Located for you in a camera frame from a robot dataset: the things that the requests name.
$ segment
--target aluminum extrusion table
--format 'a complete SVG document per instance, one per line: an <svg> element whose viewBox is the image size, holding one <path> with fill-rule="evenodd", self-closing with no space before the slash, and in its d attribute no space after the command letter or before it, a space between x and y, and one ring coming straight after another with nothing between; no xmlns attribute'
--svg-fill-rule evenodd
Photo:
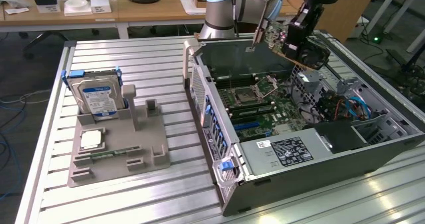
<svg viewBox="0 0 425 224"><path fill-rule="evenodd" d="M183 86L183 42L190 38L83 41L64 48L16 223L424 223L425 145L365 176L244 214L222 216ZM340 43L333 44L361 62ZM337 57L329 64L351 75ZM156 98L163 106L172 166L70 188L78 106L60 71L115 66L122 67L124 83L136 85L136 103Z"/></svg>

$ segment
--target hard drive label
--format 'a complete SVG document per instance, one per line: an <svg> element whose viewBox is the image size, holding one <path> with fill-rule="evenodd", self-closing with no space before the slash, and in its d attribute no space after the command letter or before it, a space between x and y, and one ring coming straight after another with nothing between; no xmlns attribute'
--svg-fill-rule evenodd
<svg viewBox="0 0 425 224"><path fill-rule="evenodd" d="M272 147L280 163L285 167L313 160L313 156L308 151L300 137L273 142Z"/></svg>
<svg viewBox="0 0 425 224"><path fill-rule="evenodd" d="M94 87L83 89L84 97L96 116L107 116L116 113L118 108L114 99L110 97L112 91L111 87Z"/></svg>

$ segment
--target floor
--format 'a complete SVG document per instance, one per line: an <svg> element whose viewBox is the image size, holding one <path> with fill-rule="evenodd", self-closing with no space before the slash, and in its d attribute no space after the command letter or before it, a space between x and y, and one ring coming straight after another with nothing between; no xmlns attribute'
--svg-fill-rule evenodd
<svg viewBox="0 0 425 224"><path fill-rule="evenodd" d="M376 13L383 0L376 3L371 3L365 11L365 17L372 18ZM383 25L397 8L392 6L384 14L379 25ZM191 33L199 32L200 25L190 25ZM405 52L411 42L416 39L417 35L425 27L425 21L420 20L411 14L404 15L404 19L400 21L392 31L393 40L384 40L379 45L383 49L393 48L401 52L405 58L409 58L412 54ZM381 30L381 27L376 27L371 35L375 35ZM172 36L184 35L183 27L178 30L176 26L160 26L158 27L158 34L151 34L150 27L139 27L131 29L131 37L151 37L151 36ZM34 39L39 32L30 32L30 39ZM71 40L106 40L118 39L119 34L115 29L100 29L98 36L92 35L91 30L66 31L63 33ZM38 90L46 90L52 87L54 77L56 74L58 63L62 54L63 41L58 37L50 37L42 44L32 49L35 58L26 60L22 56L22 48L30 42L30 39L22 39L18 33L10 33L6 40L0 41L0 97L8 95L19 95L31 93ZM376 53L379 49L361 43L357 39L348 40L347 47L360 57L365 58ZM368 59L371 64L389 67L385 60L385 54ZM419 64L424 65L425 54L423 55ZM48 93L35 95L28 101L43 100L48 97ZM22 103L10 105L12 108L22 108ZM0 219L3 224L11 224L15 221L16 212L19 208L23 187L26 183L26 177L30 171L31 160L36 147L39 131L42 128L43 117L46 112L47 102L40 104L30 104L26 107L26 120L6 136L7 140L16 150L18 159L22 168L22 184L18 182L18 169L15 163L11 162L0 171L0 194L8 192L14 187L14 193L11 196L0 200ZM6 120L15 115L15 111L0 109L0 125ZM0 165L6 162L6 155L0 156Z"/></svg>

